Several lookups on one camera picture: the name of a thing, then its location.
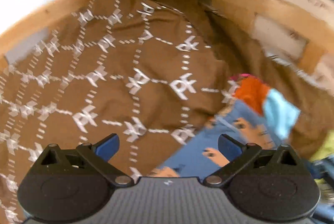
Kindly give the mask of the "blue pants with orange trucks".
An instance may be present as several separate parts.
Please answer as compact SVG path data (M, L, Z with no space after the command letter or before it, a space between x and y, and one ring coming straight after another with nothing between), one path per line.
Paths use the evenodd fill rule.
M289 128L279 115L262 117L243 101L234 100L210 119L186 145L154 169L150 176L197 176L204 179L229 163L218 147L222 134L242 144L255 143L264 149L272 149L288 138Z

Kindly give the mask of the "brown PF patterned blanket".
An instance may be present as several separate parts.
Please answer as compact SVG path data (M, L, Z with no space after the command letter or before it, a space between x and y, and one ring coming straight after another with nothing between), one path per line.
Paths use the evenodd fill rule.
M50 143L117 134L108 163L140 180L234 100L283 118L303 159L333 153L333 97L201 0L88 0L1 72L1 223Z

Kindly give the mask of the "wooden bed frame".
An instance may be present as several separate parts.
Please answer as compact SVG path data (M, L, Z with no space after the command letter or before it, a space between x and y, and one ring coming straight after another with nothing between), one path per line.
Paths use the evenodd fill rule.
M1 67L88 0L1 0ZM268 51L333 89L333 0L201 0Z

